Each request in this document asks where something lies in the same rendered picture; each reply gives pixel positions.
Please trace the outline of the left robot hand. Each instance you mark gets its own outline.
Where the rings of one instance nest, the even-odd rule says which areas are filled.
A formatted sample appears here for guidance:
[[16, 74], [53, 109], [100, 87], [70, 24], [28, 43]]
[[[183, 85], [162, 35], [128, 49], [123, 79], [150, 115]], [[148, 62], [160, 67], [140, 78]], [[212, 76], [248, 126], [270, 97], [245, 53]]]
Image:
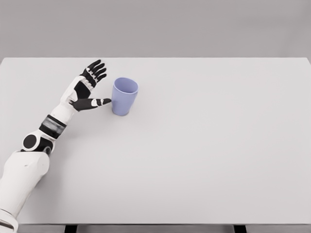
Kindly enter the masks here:
[[90, 97], [92, 90], [106, 76], [105, 63], [100, 59], [91, 63], [70, 83], [60, 102], [78, 112], [109, 104], [110, 98], [92, 99]]

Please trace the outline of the lavender blue plastic cup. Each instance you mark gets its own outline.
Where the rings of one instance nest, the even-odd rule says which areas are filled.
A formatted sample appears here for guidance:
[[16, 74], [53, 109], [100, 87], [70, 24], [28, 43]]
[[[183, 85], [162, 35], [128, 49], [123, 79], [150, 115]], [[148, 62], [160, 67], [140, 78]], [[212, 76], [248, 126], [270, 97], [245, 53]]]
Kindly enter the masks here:
[[118, 116], [125, 116], [129, 113], [136, 96], [138, 84], [129, 78], [120, 77], [113, 83], [112, 88], [112, 111]]

